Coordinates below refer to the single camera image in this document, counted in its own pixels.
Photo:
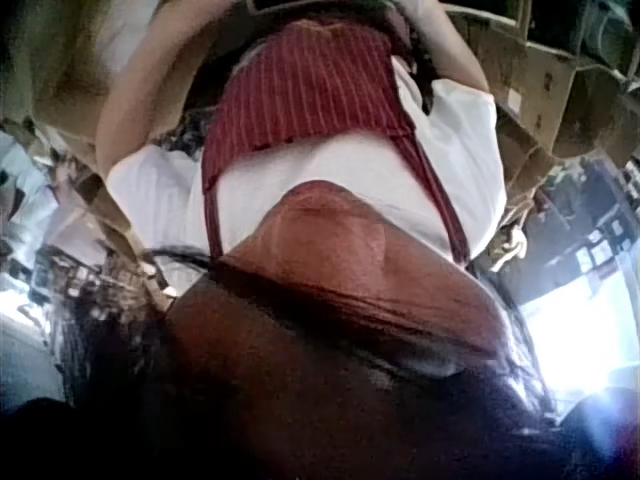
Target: red pinstriped apron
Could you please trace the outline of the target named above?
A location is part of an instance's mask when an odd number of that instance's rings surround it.
[[[271,37],[229,80],[202,161],[213,258],[222,254],[216,184],[235,160],[311,137],[366,130],[393,142],[437,207],[454,261],[468,262],[458,215],[400,104],[391,56],[389,37],[373,28],[342,20],[323,25],[301,20]]]

